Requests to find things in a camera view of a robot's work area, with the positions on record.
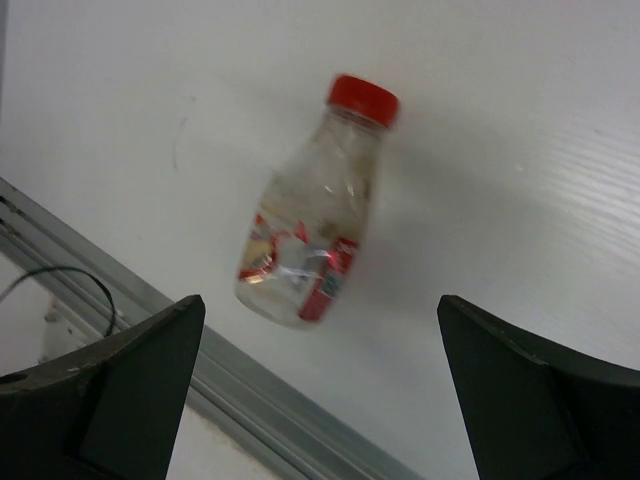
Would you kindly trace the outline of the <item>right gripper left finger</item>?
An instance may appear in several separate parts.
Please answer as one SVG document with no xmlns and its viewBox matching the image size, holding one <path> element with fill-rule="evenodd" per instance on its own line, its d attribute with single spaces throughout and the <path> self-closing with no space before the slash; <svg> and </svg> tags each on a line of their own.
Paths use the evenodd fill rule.
<svg viewBox="0 0 640 480">
<path fill-rule="evenodd" d="M 4 479 L 163 479 L 205 320 L 198 295 L 1 378 Z"/>
</svg>

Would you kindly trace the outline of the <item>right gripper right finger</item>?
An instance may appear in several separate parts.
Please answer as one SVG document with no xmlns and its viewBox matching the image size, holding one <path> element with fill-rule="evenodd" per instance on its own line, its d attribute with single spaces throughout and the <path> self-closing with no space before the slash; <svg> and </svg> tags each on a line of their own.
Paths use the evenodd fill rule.
<svg viewBox="0 0 640 480">
<path fill-rule="evenodd" d="M 437 316 L 480 478 L 638 478 L 638 371 L 459 296 L 443 296 Z"/>
</svg>

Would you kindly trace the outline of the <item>red-capped labelled plastic bottle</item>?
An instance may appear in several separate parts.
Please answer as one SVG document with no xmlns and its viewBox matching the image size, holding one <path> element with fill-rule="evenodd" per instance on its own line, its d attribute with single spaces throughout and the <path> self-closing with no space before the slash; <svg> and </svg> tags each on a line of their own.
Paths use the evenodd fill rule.
<svg viewBox="0 0 640 480">
<path fill-rule="evenodd" d="M 381 146 L 399 110 L 388 90 L 335 77 L 318 129 L 257 204 L 237 271 L 243 305 L 293 328 L 323 319 L 359 252 Z"/>
</svg>

